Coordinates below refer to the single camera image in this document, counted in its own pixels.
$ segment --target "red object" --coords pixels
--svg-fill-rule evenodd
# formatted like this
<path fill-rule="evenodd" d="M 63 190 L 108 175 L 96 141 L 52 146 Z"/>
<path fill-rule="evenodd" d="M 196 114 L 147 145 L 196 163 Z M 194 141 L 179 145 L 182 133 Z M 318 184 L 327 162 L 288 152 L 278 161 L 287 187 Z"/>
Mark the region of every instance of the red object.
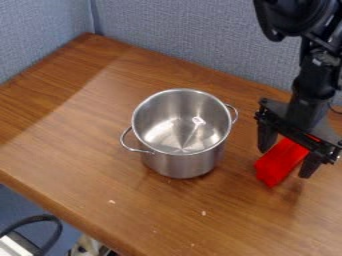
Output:
<path fill-rule="evenodd" d="M 268 187 L 274 187 L 283 181 L 307 154 L 309 150 L 304 147 L 290 139 L 283 138 L 259 160 L 256 160 L 254 164 L 256 178 Z"/>

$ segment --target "black robot mount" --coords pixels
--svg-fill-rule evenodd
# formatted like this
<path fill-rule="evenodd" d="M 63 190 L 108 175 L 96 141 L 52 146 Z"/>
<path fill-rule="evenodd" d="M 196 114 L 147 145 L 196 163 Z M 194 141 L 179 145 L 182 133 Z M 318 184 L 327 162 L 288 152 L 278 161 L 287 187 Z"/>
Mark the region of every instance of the black robot mount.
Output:
<path fill-rule="evenodd" d="M 255 113 L 258 147 L 264 153 L 278 134 L 310 150 L 299 171 L 309 178 L 321 164 L 334 164 L 342 138 L 327 122 L 335 92 L 342 88 L 342 2 L 341 0 L 254 0 L 266 37 L 302 38 L 300 72 L 292 82 L 288 103 L 260 99 Z"/>

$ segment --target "stainless steel pot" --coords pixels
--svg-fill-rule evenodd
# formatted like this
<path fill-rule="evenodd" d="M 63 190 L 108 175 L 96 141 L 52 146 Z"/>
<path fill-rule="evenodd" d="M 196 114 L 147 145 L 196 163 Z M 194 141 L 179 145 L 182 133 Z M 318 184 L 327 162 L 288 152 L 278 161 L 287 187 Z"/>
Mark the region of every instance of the stainless steel pot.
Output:
<path fill-rule="evenodd" d="M 235 113 L 234 120 L 228 110 Z M 215 167 L 236 119 L 236 109 L 211 94 L 192 89 L 166 90 L 136 107 L 120 143 L 142 154 L 143 163 L 162 175 L 192 178 Z M 139 149 L 124 142 L 131 130 Z"/>

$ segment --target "wooden table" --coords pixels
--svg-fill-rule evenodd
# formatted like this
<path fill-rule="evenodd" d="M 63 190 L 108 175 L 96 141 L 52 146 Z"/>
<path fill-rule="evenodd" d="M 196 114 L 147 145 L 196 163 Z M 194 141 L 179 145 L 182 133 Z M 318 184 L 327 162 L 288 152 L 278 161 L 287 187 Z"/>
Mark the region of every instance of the wooden table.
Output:
<path fill-rule="evenodd" d="M 175 87 L 212 93 L 240 112 L 223 161 L 191 180 L 158 175 L 119 143 L 136 105 Z M 85 34 L 0 89 L 0 182 L 124 255 L 341 255 L 341 163 L 310 180 L 294 171 L 274 189 L 255 178 L 262 96 L 288 100 Z M 342 133 L 341 121 L 331 114 Z"/>

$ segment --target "pot rim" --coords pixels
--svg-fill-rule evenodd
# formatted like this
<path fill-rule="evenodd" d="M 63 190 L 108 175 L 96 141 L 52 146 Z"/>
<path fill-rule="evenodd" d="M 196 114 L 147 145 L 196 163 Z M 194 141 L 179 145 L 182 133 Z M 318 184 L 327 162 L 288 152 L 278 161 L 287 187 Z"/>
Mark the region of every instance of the pot rim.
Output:
<path fill-rule="evenodd" d="M 210 97 L 211 99 L 214 99 L 219 105 L 222 106 L 222 108 L 224 109 L 224 112 L 228 116 L 228 124 L 227 124 L 227 130 L 226 130 L 226 133 L 224 135 L 222 136 L 220 140 L 212 145 L 210 146 L 208 148 L 203 149 L 202 151 L 198 151 L 198 152 L 194 152 L 194 153 L 170 153 L 170 152 L 164 152 L 162 150 L 158 150 L 155 149 L 140 137 L 140 135 L 138 134 L 136 132 L 136 127 L 135 127 L 135 119 L 136 119 L 136 115 L 138 115 L 138 112 L 139 110 L 142 109 L 142 107 L 146 105 L 146 103 L 148 101 L 151 101 L 154 98 L 159 97 L 160 95 L 163 94 L 167 94 L 167 93 L 171 93 L 171 92 L 182 92 L 182 91 L 187 91 L 187 92 L 194 92 L 194 93 L 199 93 L 199 94 L 203 94 L 206 95 L 207 97 Z M 143 102 L 138 105 L 138 107 L 135 108 L 133 110 L 133 113 L 132 113 L 132 118 L 131 118 L 131 125 L 132 125 L 132 130 L 133 130 L 133 134 L 138 138 L 138 140 L 140 141 L 140 143 L 144 144 L 144 146 L 152 150 L 154 152 L 156 153 L 160 153 L 160 154 L 164 154 L 164 155 L 171 155 L 171 156 L 191 156 L 191 155 L 198 155 L 198 154 L 202 154 L 210 150 L 212 150 L 215 147 L 218 147 L 227 139 L 228 137 L 228 134 L 230 134 L 230 131 L 231 131 L 231 127 L 232 127 L 232 118 L 231 118 L 231 113 L 224 105 L 224 103 L 219 100 L 218 97 L 215 97 L 212 94 L 204 92 L 204 91 L 200 91 L 200 90 L 196 90 L 196 89 L 191 89 L 191 88 L 174 88 L 174 89 L 167 89 L 167 90 L 163 90 L 155 94 L 152 94 L 147 99 L 143 100 Z"/>

